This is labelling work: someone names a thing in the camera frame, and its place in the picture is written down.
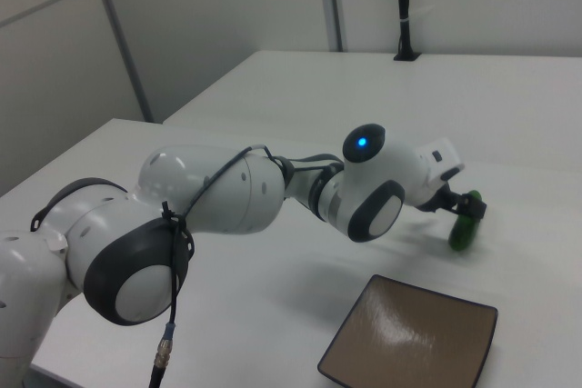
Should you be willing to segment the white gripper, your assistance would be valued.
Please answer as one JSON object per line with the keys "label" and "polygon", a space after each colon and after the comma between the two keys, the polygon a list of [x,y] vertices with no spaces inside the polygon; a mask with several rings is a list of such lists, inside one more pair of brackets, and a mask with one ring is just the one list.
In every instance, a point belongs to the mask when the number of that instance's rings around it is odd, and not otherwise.
{"label": "white gripper", "polygon": [[459,194],[453,192],[449,180],[460,173],[465,164],[447,138],[440,138],[416,149],[426,166],[426,175],[419,191],[417,209],[439,209],[480,221],[484,218],[487,204],[480,192]]}

